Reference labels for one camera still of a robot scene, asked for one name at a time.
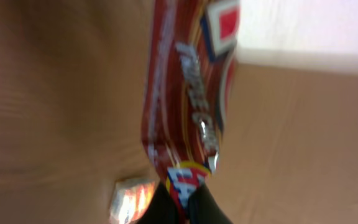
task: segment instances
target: black object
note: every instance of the black object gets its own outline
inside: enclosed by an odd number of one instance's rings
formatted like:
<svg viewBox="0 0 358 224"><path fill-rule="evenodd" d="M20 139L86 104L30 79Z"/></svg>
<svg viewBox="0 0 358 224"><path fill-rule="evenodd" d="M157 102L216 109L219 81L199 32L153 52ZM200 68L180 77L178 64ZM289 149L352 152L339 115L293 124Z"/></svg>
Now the black object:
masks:
<svg viewBox="0 0 358 224"><path fill-rule="evenodd" d="M181 224L175 202L163 184L155 190L149 208L137 224Z"/></svg>
<svg viewBox="0 0 358 224"><path fill-rule="evenodd" d="M206 185L202 185L189 198L188 213L190 224L232 224L216 204ZM138 224L182 224L171 196L159 184L149 208Z"/></svg>

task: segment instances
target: yellow stripe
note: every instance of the yellow stripe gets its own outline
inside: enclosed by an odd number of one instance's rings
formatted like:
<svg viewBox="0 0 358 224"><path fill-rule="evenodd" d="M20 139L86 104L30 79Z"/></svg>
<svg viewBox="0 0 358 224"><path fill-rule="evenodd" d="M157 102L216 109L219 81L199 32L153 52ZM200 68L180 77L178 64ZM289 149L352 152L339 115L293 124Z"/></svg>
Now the yellow stripe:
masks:
<svg viewBox="0 0 358 224"><path fill-rule="evenodd" d="M213 70L213 67L211 64L207 64L206 66L206 76L208 76L208 78L205 78L204 80L206 80L206 83L205 83L205 95L208 95L208 85L209 85L209 81L211 80L211 74L212 74L212 70Z"/></svg>
<svg viewBox="0 0 358 224"><path fill-rule="evenodd" d="M169 177L167 177L167 180L165 181L165 187L167 188L168 193L171 193L171 180L169 179Z"/></svg>
<svg viewBox="0 0 358 224"><path fill-rule="evenodd" d="M203 167L201 164L198 164L196 162L183 161L180 163L180 167L182 167L182 168L197 168L197 169L202 170L205 173L207 173L208 176L211 175L211 171L209 171L209 169Z"/></svg>
<svg viewBox="0 0 358 224"><path fill-rule="evenodd" d="M193 18L193 27L191 28L191 35L190 35L191 43L195 43L197 32L200 29L200 19L204 13L205 2L200 1L197 5L197 8L198 8L198 12L195 14Z"/></svg>
<svg viewBox="0 0 358 224"><path fill-rule="evenodd" d="M203 158L203 162L204 162L205 161L205 154L204 154L204 149L201 146L200 138L197 138L197 146L198 146L198 150L200 151L201 157Z"/></svg>
<svg viewBox="0 0 358 224"><path fill-rule="evenodd" d="M165 147L167 148L167 153L168 153L169 158L171 159L171 163L172 163L172 165L174 166L174 165L175 165L175 161L173 160L173 157L172 157L171 148L169 148L169 146L168 146L167 144L165 144Z"/></svg>
<svg viewBox="0 0 358 224"><path fill-rule="evenodd" d="M198 41L200 40L200 38L201 38L201 33L202 33L202 29L201 29L200 25L198 24L198 30L197 30L197 33L196 33L195 44L197 44Z"/></svg>
<svg viewBox="0 0 358 224"><path fill-rule="evenodd" d="M189 160L193 161L193 155L191 153L190 149L190 143L189 143L189 136L187 135L187 96L186 96L186 84L183 84L183 90L182 90L182 134L183 134L183 140L185 141L185 147L187 156L189 157Z"/></svg>

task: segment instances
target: candy wrapper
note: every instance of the candy wrapper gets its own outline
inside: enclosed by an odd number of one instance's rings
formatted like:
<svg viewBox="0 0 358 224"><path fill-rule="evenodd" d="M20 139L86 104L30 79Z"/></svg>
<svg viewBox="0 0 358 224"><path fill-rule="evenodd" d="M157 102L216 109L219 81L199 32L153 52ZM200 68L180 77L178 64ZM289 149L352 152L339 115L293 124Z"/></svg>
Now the candy wrapper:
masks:
<svg viewBox="0 0 358 224"><path fill-rule="evenodd" d="M239 1L155 1L142 144L182 217L218 165L238 23Z"/></svg>

